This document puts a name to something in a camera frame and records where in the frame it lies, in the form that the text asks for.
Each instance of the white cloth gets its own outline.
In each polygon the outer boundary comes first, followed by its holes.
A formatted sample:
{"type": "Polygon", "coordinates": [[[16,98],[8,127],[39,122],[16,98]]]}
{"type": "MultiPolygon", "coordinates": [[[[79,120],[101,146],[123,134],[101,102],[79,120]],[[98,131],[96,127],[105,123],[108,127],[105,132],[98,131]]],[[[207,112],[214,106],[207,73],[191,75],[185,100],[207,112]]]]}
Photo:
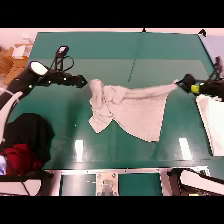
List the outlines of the white cloth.
{"type": "Polygon", "coordinates": [[[213,156],[224,156],[224,102],[210,96],[196,98],[213,156]]]}
{"type": "Polygon", "coordinates": [[[4,156],[0,156],[0,175],[6,175],[6,160],[4,156]]]}
{"type": "Polygon", "coordinates": [[[91,80],[93,116],[89,123],[99,133],[115,120],[135,137],[148,142],[159,141],[166,99],[176,88],[176,84],[170,84],[131,90],[91,80]]]}

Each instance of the black cloth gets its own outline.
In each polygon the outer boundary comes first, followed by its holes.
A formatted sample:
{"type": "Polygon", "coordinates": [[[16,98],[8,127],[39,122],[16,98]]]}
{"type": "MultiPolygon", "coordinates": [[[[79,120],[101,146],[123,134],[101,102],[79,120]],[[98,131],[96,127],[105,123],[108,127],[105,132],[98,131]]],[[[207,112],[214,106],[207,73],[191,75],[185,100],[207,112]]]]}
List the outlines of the black cloth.
{"type": "Polygon", "coordinates": [[[36,157],[45,163],[51,158],[50,145],[54,135],[51,126],[40,115],[25,113],[6,124],[5,142],[0,145],[0,152],[15,144],[27,144],[36,157]]]}

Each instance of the white mounting plate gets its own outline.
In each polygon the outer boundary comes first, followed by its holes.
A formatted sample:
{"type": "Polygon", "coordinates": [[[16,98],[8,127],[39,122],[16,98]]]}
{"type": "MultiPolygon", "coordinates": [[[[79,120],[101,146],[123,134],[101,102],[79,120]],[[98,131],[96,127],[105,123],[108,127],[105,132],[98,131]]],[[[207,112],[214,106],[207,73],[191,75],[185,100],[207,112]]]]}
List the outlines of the white mounting plate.
{"type": "Polygon", "coordinates": [[[96,196],[101,196],[103,190],[103,181],[110,180],[113,183],[112,190],[114,196],[119,196],[118,194],[118,173],[116,172],[106,172],[96,174],[96,196]]]}

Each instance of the metal bracket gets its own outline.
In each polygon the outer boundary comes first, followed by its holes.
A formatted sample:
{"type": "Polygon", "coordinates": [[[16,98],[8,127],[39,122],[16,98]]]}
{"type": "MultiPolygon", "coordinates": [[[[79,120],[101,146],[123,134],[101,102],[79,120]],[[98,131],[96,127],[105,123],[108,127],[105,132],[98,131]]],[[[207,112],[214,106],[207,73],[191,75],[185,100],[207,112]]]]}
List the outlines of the metal bracket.
{"type": "Polygon", "coordinates": [[[96,196],[118,196],[118,173],[96,174],[96,196]]]}

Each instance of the red cloth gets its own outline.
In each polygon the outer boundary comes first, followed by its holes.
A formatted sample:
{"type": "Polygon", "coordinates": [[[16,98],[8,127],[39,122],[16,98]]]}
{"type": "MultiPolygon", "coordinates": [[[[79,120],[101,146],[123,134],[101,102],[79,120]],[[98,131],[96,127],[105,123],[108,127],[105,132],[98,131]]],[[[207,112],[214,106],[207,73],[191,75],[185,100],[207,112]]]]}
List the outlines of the red cloth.
{"type": "Polygon", "coordinates": [[[8,176],[23,176],[30,171],[41,169],[43,165],[26,144],[15,144],[13,148],[6,148],[0,155],[7,156],[8,176]]]}

